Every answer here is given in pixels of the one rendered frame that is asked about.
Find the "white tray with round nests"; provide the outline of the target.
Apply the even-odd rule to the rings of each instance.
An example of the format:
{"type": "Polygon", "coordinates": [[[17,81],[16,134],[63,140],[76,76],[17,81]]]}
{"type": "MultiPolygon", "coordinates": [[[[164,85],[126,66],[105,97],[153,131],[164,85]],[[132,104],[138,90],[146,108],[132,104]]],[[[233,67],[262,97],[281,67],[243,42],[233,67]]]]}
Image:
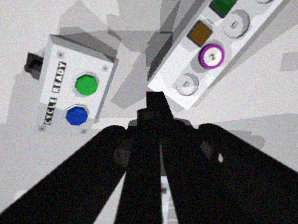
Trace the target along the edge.
{"type": "Polygon", "coordinates": [[[282,1],[205,0],[147,79],[147,86],[189,110],[282,1]],[[215,69],[198,61],[207,44],[220,45],[225,53],[215,69]]]}

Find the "white button panel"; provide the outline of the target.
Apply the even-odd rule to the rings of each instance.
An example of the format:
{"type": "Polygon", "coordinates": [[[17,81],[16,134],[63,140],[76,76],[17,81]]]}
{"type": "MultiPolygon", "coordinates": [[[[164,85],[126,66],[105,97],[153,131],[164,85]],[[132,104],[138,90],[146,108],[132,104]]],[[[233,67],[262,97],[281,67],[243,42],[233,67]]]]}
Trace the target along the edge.
{"type": "Polygon", "coordinates": [[[118,62],[63,35],[49,34],[44,58],[28,52],[24,66],[39,80],[32,134],[88,137],[118,62]]]}

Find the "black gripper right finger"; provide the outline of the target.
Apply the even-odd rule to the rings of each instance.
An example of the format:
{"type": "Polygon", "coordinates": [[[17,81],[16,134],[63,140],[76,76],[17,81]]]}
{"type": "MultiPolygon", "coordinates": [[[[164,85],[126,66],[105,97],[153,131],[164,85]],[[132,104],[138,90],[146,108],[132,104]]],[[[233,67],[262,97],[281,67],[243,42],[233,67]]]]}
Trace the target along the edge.
{"type": "Polygon", "coordinates": [[[178,224],[298,224],[297,171],[218,125],[173,118],[164,92],[155,95],[178,224]]]}

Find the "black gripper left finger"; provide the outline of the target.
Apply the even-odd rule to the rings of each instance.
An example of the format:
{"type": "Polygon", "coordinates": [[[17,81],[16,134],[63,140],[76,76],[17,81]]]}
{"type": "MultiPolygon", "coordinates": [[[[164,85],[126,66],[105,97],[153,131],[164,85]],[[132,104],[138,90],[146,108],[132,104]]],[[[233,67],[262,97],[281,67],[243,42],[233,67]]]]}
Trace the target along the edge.
{"type": "Polygon", "coordinates": [[[155,91],[127,129],[102,129],[3,210],[0,224],[94,224],[124,174],[113,224],[163,224],[155,91]]]}

